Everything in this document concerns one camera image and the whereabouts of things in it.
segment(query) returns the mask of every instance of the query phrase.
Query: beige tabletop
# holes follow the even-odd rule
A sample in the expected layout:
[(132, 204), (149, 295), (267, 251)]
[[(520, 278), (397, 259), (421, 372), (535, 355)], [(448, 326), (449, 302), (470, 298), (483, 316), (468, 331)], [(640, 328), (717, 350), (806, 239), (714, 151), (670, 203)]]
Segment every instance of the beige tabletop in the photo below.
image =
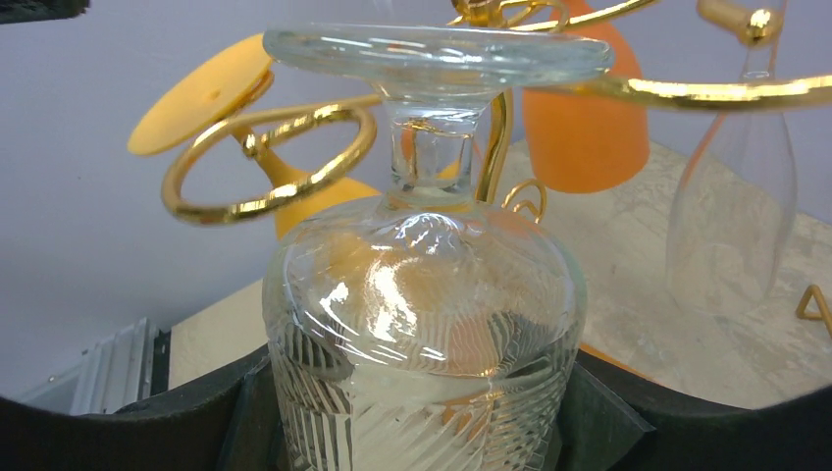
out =
[[(832, 293), (832, 227), (799, 215), (778, 282), (741, 316), (683, 314), (663, 287), (667, 215), (685, 158), (658, 145), (631, 181), (591, 195), (549, 192), (545, 225), (575, 254), (590, 303), (584, 341), (690, 395), (762, 407), (832, 384), (832, 339), (799, 320), (809, 284)], [(500, 195), (532, 176), (525, 142), (512, 146)], [(260, 282), (174, 326), (170, 386), (266, 342)]]

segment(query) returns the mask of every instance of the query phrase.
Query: yellow disc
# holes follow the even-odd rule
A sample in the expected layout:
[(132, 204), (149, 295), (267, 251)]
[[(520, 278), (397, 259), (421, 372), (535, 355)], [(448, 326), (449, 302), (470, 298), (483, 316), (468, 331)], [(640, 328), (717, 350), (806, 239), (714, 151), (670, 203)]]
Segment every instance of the yellow disc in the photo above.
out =
[(263, 34), (243, 39), (191, 72), (141, 119), (128, 141), (136, 155), (164, 152), (225, 118), (265, 76)]

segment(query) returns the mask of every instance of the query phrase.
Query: gold triangular wire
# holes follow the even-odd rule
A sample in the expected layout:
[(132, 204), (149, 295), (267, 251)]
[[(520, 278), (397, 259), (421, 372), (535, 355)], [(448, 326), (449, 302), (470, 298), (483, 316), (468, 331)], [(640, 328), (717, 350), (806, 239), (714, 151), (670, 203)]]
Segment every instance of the gold triangular wire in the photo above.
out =
[[(811, 299), (817, 303), (818, 312), (807, 312), (808, 304)], [(818, 285), (811, 285), (804, 292), (801, 302), (798, 304), (798, 309), (795, 312), (799, 319), (807, 319), (810, 321), (823, 321), (826, 324), (826, 330), (829, 331), (829, 337), (832, 337), (832, 314), (829, 313), (829, 306), (826, 304), (826, 298)]]

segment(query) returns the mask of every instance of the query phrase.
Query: marble surface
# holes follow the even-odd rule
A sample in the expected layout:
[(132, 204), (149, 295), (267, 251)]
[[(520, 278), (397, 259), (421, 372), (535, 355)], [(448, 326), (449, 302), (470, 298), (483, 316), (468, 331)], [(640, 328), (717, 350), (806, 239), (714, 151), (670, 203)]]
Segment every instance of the marble surface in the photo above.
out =
[[(809, 283), (832, 293), (832, 227), (798, 216), (771, 298), (752, 313), (689, 315), (671, 300), (663, 284), (665, 232), (685, 161), (655, 145), (645, 169), (615, 189), (548, 193), (542, 224), (575, 254), (588, 279), (584, 341), (669, 388), (742, 407), (832, 384), (832, 339), (822, 323), (795, 316)], [(528, 149), (517, 143), (499, 198), (531, 176)], [(174, 326), (171, 388), (266, 342), (260, 287), (257, 282)]]

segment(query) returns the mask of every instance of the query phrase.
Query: white wall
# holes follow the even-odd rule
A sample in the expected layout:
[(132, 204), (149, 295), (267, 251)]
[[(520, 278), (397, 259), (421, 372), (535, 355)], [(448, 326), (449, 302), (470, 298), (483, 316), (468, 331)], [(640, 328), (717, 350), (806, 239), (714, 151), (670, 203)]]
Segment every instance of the white wall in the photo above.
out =
[[(330, 18), (350, 19), (343, 17), (346, 0), (316, 2), (203, 0), (194, 8), (183, 0), (164, 6), (111, 0), (94, 2), (79, 19), (0, 26), (1, 394), (45, 381), (141, 317), (170, 326), (263, 274), (275, 245), (269, 221), (211, 230), (175, 221), (158, 195), (174, 152), (142, 160), (128, 155), (125, 143), (149, 105), (226, 46), (280, 20), (317, 15), (320, 5)], [(440, 23), (452, 14), (446, 0), (392, 3), (406, 6), (400, 18), (410, 23)], [(650, 77), (735, 79), (742, 50), (699, 21), (693, 5), (665, 1), (618, 24)], [(368, 12), (352, 10), (381, 18)], [(832, 71), (832, 53), (820, 47), (830, 13), (829, 2), (792, 2), (783, 77)], [(351, 80), (276, 72), (260, 108), (367, 91)], [(829, 110), (791, 116), (802, 205), (827, 221), (832, 162), (822, 123), (830, 116)], [(704, 116), (651, 115), (653, 138), (684, 152), (707, 123)], [(312, 168), (351, 134), (348, 127), (319, 131), (283, 155)], [(355, 176), (384, 186), (386, 131), (379, 142)], [(228, 144), (197, 167), (184, 190), (216, 202), (267, 185)]]

